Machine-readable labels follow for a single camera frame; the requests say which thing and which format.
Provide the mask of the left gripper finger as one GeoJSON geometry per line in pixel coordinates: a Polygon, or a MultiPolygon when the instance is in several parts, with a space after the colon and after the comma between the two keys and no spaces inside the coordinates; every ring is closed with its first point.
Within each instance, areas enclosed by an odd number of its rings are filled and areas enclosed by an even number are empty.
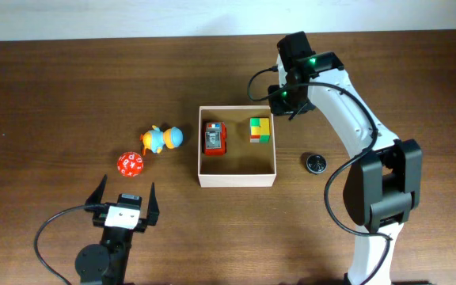
{"type": "Polygon", "coordinates": [[[152,183],[150,188],[150,196],[146,213],[146,220],[148,226],[155,226],[158,223],[160,210],[158,206],[157,196],[155,192],[155,184],[152,183]]]}
{"type": "Polygon", "coordinates": [[[85,201],[86,211],[94,212],[95,206],[101,204],[101,199],[104,195],[105,186],[107,183],[108,175],[105,174],[99,185],[95,188],[95,190],[89,195],[89,197],[85,201]]]}

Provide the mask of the multicolour puzzle cube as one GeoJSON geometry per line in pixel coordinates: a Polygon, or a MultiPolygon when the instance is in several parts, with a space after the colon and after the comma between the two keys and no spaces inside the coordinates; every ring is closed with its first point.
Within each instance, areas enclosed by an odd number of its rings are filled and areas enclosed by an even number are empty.
{"type": "Polygon", "coordinates": [[[271,136],[271,123],[268,117],[252,117],[249,121],[251,143],[268,143],[271,136]]]}

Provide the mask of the red toy car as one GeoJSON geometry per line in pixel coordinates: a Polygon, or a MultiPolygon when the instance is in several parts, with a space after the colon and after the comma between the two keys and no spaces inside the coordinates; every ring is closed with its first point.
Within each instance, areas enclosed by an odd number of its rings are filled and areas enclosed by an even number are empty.
{"type": "Polygon", "coordinates": [[[207,156],[223,156],[226,153],[226,125],[223,122],[205,124],[203,153],[207,156]]]}

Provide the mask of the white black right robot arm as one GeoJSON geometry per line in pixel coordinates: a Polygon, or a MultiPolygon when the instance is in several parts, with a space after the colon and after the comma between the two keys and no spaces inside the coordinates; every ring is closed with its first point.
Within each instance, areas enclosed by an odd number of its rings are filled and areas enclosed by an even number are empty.
{"type": "Polygon", "coordinates": [[[369,109],[344,64],[332,51],[317,53],[304,32],[277,44],[274,71],[279,82],[266,97],[275,116],[294,118],[314,109],[323,113],[349,159],[327,180],[330,188],[344,170],[344,206],[356,227],[333,221],[355,235],[346,284],[389,284],[398,234],[420,203],[423,152],[414,139],[401,140],[369,109]]]}

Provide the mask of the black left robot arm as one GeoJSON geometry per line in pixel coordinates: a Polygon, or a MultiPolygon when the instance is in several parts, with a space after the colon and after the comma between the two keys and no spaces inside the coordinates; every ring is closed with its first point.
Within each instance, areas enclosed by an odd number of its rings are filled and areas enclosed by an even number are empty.
{"type": "Polygon", "coordinates": [[[143,199],[120,194],[115,203],[102,203],[108,177],[85,201],[86,211],[93,214],[93,225],[103,229],[97,244],[84,247],[75,260],[81,284],[120,285],[125,283],[127,263],[135,233],[155,226],[160,214],[155,187],[150,187],[146,216],[140,216],[143,199]]]}

